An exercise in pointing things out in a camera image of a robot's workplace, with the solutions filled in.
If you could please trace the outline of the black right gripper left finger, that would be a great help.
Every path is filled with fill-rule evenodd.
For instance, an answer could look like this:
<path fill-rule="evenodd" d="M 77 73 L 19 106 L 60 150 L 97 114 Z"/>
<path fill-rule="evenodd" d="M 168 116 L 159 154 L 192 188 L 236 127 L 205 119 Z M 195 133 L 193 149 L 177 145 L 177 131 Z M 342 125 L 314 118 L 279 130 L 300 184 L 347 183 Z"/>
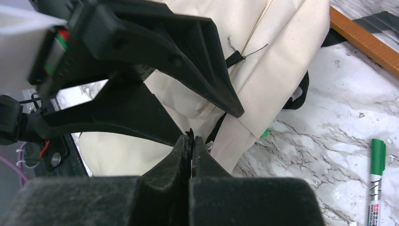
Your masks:
<path fill-rule="evenodd" d="M 129 177 L 41 177 L 17 193 L 5 226 L 186 226 L 188 151 L 179 137 L 151 170 Z"/>

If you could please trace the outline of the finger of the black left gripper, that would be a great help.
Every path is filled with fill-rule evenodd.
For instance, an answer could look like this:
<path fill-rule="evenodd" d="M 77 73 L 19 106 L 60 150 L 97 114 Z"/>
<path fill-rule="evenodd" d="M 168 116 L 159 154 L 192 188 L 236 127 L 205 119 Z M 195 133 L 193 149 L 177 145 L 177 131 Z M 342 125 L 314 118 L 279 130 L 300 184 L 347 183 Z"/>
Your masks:
<path fill-rule="evenodd" d="M 91 1 L 88 8 L 84 41 L 103 72 L 154 68 L 232 116 L 243 115 L 211 19 L 147 0 Z"/>
<path fill-rule="evenodd" d="M 98 96 L 44 116 L 28 116 L 28 124 L 44 140 L 76 132 L 110 132 L 173 146 L 183 134 L 143 83 Z"/>

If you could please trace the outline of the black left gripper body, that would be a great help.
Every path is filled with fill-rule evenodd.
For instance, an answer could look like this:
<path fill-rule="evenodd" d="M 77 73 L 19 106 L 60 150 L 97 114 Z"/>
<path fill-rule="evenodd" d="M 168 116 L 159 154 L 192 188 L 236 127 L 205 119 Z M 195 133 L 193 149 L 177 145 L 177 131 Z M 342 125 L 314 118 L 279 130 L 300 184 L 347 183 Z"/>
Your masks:
<path fill-rule="evenodd" d="M 133 17 L 149 10 L 147 0 L 67 0 L 66 25 L 50 27 L 29 82 L 43 99 L 60 90 L 108 79 L 99 98 L 141 99 L 149 95 Z"/>

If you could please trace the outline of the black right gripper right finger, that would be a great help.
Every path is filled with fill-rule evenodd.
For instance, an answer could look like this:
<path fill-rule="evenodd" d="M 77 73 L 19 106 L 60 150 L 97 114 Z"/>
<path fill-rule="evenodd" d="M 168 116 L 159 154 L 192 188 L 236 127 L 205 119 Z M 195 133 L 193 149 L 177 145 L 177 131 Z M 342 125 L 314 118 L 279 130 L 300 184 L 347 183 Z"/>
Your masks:
<path fill-rule="evenodd" d="M 235 178 L 208 153 L 203 138 L 192 148 L 188 188 L 191 226 L 322 226 L 309 184 L 298 178 Z"/>

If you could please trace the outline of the cream canvas backpack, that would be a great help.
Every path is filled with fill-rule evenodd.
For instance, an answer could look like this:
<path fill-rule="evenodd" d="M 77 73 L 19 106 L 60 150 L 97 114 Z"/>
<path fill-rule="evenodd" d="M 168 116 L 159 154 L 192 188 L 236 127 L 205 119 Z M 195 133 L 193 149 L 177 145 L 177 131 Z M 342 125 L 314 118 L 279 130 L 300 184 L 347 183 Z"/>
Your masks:
<path fill-rule="evenodd" d="M 328 0 L 168 0 L 175 13 L 210 17 L 223 54 L 246 60 L 229 69 L 245 110 L 235 118 L 159 71 L 145 84 L 178 127 L 208 137 L 222 120 L 211 156 L 232 172 L 304 78 L 330 28 Z"/>

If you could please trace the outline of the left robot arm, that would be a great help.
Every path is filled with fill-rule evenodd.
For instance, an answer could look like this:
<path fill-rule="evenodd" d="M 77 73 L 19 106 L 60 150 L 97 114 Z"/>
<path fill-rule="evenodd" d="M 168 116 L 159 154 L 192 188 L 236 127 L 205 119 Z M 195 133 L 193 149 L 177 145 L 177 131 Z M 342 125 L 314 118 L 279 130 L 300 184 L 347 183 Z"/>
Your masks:
<path fill-rule="evenodd" d="M 148 0 L 39 0 L 36 10 L 0 7 L 0 142 L 42 142 L 110 132 L 173 145 L 182 132 L 144 81 L 160 71 L 234 117 L 216 25 Z M 23 112 L 9 92 L 34 87 L 40 100 L 107 80 L 88 102 L 53 113 Z"/>

